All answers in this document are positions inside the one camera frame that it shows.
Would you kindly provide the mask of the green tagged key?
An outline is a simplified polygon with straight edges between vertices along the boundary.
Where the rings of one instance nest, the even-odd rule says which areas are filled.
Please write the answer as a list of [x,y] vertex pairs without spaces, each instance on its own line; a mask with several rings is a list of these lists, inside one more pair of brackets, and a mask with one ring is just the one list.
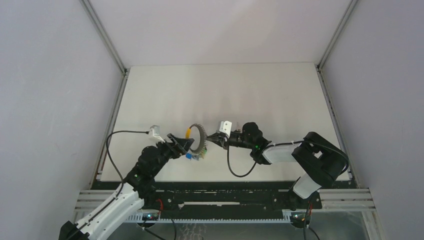
[[200,157],[201,158],[204,158],[205,156],[206,156],[206,154],[207,154],[207,149],[205,148],[205,149],[203,149],[202,151],[201,151],[201,153],[200,153]]

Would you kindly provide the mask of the blue tagged key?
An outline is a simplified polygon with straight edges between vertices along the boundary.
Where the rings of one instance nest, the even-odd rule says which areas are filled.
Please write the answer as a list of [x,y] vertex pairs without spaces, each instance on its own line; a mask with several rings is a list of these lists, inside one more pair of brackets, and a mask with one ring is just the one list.
[[197,156],[190,152],[186,153],[185,157],[189,160],[197,160]]

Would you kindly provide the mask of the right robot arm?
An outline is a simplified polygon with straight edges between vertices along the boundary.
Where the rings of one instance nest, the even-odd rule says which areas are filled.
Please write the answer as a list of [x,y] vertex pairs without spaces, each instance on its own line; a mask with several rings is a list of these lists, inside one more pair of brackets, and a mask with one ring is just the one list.
[[255,122],[245,123],[240,130],[231,127],[230,121],[221,121],[218,130],[205,139],[226,151],[231,147],[250,149],[249,155],[259,165],[296,162],[301,166],[304,174],[289,190],[289,203],[295,208],[307,204],[317,190],[332,187],[349,168],[347,155],[314,131],[299,141],[272,143]]

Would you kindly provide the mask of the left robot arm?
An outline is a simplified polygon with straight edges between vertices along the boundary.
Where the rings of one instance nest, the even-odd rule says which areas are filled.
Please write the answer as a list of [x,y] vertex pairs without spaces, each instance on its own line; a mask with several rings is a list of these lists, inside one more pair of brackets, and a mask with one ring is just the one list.
[[141,150],[134,167],[121,180],[117,189],[97,208],[75,223],[67,221],[59,231],[60,240],[106,240],[125,220],[142,207],[156,203],[153,192],[156,175],[171,159],[190,150],[193,138],[179,138],[169,133]]

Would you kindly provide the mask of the circuit board green led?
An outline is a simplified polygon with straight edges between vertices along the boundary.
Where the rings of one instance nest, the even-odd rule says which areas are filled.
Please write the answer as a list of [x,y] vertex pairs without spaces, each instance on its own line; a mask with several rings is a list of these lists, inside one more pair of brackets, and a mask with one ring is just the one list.
[[304,222],[304,221],[309,222],[310,219],[311,219],[311,217],[308,214],[305,214],[305,213],[293,213],[290,216],[290,221],[293,222],[293,223],[301,223],[301,222]]
[[149,213],[144,213],[142,215],[143,222],[157,221],[159,218],[160,218],[160,215],[157,212],[149,212]]

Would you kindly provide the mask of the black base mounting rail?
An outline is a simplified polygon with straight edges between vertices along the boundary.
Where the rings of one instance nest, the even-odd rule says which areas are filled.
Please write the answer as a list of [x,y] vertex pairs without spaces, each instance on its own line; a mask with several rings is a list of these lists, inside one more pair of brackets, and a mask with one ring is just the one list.
[[300,199],[290,193],[292,185],[293,181],[155,182],[155,201],[145,201],[142,209],[162,209],[165,217],[242,219],[322,209],[319,193]]

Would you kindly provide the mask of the left circuit board green led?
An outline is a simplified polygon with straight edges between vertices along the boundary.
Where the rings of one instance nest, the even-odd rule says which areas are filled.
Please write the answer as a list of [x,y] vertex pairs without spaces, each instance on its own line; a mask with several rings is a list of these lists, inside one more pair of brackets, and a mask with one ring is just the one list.
[[143,222],[157,221],[159,218],[160,218],[160,215],[157,212],[149,212],[149,213],[144,213],[142,215]]

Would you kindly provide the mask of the large metal keyring yellow handle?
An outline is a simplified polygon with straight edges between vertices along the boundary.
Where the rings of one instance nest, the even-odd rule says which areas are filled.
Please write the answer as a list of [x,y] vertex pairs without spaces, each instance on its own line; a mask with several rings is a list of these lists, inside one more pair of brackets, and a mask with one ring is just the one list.
[[199,124],[199,123],[193,123],[191,126],[189,126],[185,132],[185,138],[190,138],[192,130],[196,129],[197,133],[198,133],[198,137],[195,139],[195,148],[190,148],[191,153],[195,154],[195,155],[200,155],[200,153],[202,152],[203,149],[207,149],[207,141],[206,141],[206,137],[207,137],[207,133],[205,128]]

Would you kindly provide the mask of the right circuit board green led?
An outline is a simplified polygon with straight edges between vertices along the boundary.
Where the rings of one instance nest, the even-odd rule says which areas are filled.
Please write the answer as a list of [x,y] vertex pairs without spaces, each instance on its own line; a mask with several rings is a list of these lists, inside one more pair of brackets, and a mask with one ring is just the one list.
[[304,222],[304,221],[309,222],[310,219],[311,219],[311,217],[308,214],[305,214],[305,213],[293,213],[290,216],[290,221],[293,222],[293,223],[301,223],[301,222]]

